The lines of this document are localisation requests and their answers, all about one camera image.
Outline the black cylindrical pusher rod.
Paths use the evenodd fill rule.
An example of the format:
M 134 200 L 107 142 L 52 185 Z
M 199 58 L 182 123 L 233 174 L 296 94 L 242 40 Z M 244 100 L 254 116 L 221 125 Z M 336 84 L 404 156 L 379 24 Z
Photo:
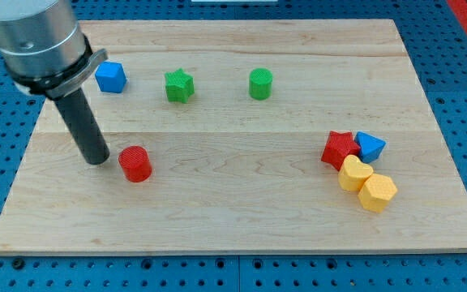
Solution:
M 100 165 L 109 158 L 109 148 L 81 88 L 54 102 L 84 160 Z

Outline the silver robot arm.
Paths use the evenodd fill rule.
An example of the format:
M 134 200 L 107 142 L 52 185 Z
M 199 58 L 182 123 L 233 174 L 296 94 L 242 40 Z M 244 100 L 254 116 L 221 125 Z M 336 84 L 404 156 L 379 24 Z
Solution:
M 18 89 L 57 107 L 84 160 L 99 165 L 109 148 L 82 89 L 107 59 L 92 50 L 71 4 L 63 0 L 0 0 L 0 53 Z

